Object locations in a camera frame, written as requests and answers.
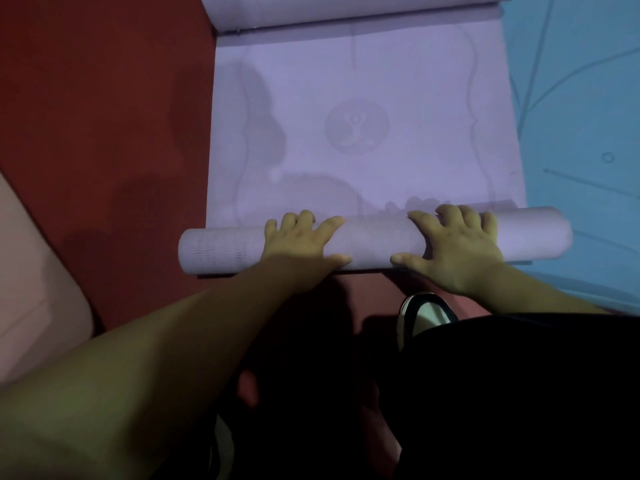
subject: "blue floor mat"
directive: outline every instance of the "blue floor mat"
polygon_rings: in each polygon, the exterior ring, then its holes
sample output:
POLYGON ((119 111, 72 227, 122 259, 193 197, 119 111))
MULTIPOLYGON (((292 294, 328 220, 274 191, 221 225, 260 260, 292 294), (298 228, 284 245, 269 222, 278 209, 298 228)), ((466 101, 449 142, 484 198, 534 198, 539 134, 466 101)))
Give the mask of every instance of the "blue floor mat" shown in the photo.
POLYGON ((640 0, 503 3, 529 206, 573 247, 524 271, 640 314, 640 0))

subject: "hand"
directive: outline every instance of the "hand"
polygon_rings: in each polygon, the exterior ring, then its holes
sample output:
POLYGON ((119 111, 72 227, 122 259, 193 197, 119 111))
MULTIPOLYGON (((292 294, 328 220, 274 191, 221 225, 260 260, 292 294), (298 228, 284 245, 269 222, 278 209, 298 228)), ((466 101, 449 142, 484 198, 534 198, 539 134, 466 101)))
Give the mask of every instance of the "hand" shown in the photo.
POLYGON ((466 205, 441 205, 436 212, 443 223, 420 210, 408 213, 431 242, 433 258, 398 253, 391 262, 407 266, 450 293, 471 296, 487 272, 504 263, 496 244, 497 220, 491 212, 481 217, 466 205))
POLYGON ((344 224, 344 217, 325 220, 313 230, 316 217, 310 210, 300 215, 285 214, 278 230, 276 219, 264 226, 264 250, 260 261, 271 260, 294 280, 296 293, 315 288, 331 272, 351 262, 351 257, 334 254, 323 257, 324 245, 333 233, 344 224))

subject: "black pants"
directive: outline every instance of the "black pants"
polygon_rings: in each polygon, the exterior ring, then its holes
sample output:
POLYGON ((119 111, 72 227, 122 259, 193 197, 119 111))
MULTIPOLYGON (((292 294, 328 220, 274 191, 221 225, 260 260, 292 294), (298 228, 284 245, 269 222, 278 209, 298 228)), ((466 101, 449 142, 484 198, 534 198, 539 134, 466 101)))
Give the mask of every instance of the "black pants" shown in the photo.
POLYGON ((640 319, 490 316, 422 332, 379 380, 395 476, 638 470, 640 319))

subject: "forearm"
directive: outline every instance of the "forearm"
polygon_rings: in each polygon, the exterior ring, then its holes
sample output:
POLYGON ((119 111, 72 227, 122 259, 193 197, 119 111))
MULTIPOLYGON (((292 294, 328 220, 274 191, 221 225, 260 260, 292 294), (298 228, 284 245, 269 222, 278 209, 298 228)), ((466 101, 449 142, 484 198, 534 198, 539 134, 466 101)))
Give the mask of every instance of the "forearm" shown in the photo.
POLYGON ((89 341, 0 399, 29 430, 118 477, 149 475, 292 295, 276 261, 89 341))
POLYGON ((497 265, 487 272, 469 297, 494 314, 606 313, 508 264, 497 265))

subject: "person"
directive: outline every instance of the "person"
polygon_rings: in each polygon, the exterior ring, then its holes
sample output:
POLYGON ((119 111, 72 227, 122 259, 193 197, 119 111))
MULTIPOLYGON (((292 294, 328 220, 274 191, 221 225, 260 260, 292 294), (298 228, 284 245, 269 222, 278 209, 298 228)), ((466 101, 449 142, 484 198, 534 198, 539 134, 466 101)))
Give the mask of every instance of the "person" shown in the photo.
MULTIPOLYGON (((604 458, 611 470, 633 458, 624 452, 635 444, 636 319, 506 264, 490 212, 464 205, 436 212, 408 213, 432 258, 400 253, 392 263, 493 315, 457 321, 433 295, 405 302, 402 351, 379 384, 381 411, 403 448, 396 477, 575 472, 604 458), (417 325, 427 302, 444 311, 443 325, 417 325)), ((323 257, 344 218, 316 230, 314 222, 309 210, 284 215, 279 228, 269 220, 260 263, 89 341, 5 391, 2 478, 151 476, 278 307, 350 261, 323 257)))

